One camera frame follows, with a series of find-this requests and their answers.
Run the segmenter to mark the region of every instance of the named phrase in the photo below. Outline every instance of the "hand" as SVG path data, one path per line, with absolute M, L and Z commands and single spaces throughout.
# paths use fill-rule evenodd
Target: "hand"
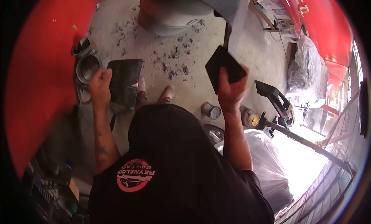
M 107 115 L 111 92 L 109 83 L 112 78 L 112 69 L 99 69 L 89 83 L 90 96 L 95 115 Z
M 232 84 L 228 82 L 227 69 L 220 68 L 218 100 L 224 116 L 239 113 L 241 101 L 248 91 L 249 69 L 245 66 L 241 67 L 245 70 L 246 76 Z

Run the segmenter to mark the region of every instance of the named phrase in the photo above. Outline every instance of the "foot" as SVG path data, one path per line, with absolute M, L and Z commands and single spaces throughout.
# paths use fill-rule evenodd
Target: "foot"
M 167 86 L 162 93 L 160 99 L 158 100 L 158 103 L 168 103 L 170 102 L 173 97 L 175 96 L 175 87 L 173 86 Z
M 140 77 L 139 80 L 138 80 L 137 94 L 140 97 L 146 97 L 147 96 L 146 80 L 144 79 L 144 77 Z

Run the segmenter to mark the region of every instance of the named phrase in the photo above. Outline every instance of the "metal pole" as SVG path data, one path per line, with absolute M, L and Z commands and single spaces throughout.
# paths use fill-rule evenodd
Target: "metal pole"
M 336 156 L 334 156 L 330 152 L 322 149 L 321 147 L 318 147 L 316 144 L 312 143 L 311 141 L 308 141 L 308 140 L 304 139 L 303 137 L 300 137 L 297 134 L 294 134 L 291 131 L 285 129 L 284 127 L 282 127 L 280 125 L 277 125 L 277 124 L 274 124 L 274 123 L 271 123 L 269 121 L 266 121 L 265 126 L 269 126 L 273 129 L 276 129 L 279 132 L 282 132 L 283 134 L 285 134 L 287 137 L 293 138 L 294 140 L 298 141 L 299 143 L 301 143 L 301 144 L 303 144 L 307 147 L 312 148 L 318 154 L 321 154 L 321 155 L 327 157 L 327 159 L 329 159 L 333 163 L 337 164 L 338 166 L 340 166 L 345 171 L 351 173 L 350 170 L 349 170 L 348 165 L 346 164 L 346 162 L 342 161 L 341 159 L 337 158 Z
M 228 51 L 228 45 L 229 45 L 229 37 L 231 36 L 232 33 L 232 26 L 230 23 L 226 22 L 225 23 L 225 31 L 224 31 L 224 43 L 223 47 Z
M 328 143 L 325 143 L 325 141 L 318 141 L 318 142 L 316 143 L 316 145 L 317 145 L 318 147 L 323 147 L 323 146 L 326 146 L 326 145 L 328 145 L 328 144 L 330 144 L 330 143 L 336 143 L 336 142 L 339 142 L 340 140 L 343 140 L 343 139 L 348 138 L 348 137 L 350 137 L 350 136 L 352 136 L 352 135 L 355 135 L 355 134 L 356 134 L 355 132 L 345 133 L 345 134 L 343 134 L 343 135 L 340 135 L 340 136 L 337 136 L 337 137 L 333 137 L 333 138 L 331 138 L 331 139 L 328 141 Z

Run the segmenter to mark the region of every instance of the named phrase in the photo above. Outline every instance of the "red circular logo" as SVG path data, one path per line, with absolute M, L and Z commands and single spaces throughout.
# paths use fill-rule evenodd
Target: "red circular logo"
M 117 172 L 117 185 L 125 192 L 142 189 L 155 175 L 155 171 L 142 159 L 127 162 Z

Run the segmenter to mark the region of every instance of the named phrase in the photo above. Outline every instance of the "metal can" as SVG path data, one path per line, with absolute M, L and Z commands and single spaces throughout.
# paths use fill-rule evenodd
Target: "metal can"
M 256 126 L 259 123 L 259 116 L 254 114 L 252 109 L 246 106 L 240 106 L 241 111 L 241 121 L 244 126 Z
M 214 106 L 213 104 L 209 102 L 204 102 L 201 105 L 201 113 L 205 114 L 207 117 L 215 120 L 219 118 L 221 114 L 221 109 L 218 106 Z

